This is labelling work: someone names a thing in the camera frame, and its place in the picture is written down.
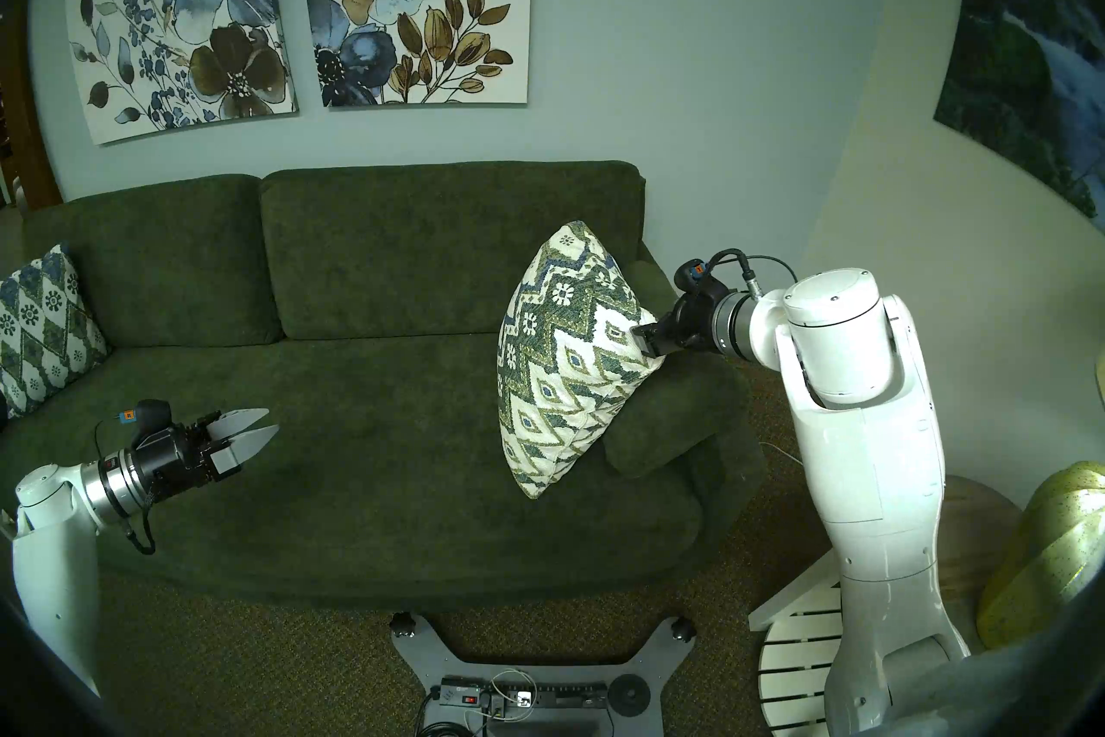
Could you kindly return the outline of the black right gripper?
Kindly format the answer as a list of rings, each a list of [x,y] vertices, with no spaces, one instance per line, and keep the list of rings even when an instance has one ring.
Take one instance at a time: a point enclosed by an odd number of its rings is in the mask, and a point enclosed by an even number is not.
[[[676,350],[719,352],[713,334],[719,287],[678,289],[678,299],[661,322],[638,325],[632,338],[643,357],[659,359]]]

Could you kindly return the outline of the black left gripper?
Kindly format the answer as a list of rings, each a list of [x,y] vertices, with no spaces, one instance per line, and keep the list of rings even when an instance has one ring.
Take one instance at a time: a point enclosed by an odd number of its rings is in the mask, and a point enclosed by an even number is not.
[[[275,424],[246,430],[266,415],[266,408],[236,409],[203,417],[192,425],[173,423],[134,441],[130,465],[147,501],[167,501],[186,489],[230,477],[278,434]],[[219,473],[213,455],[223,449],[225,473]]]

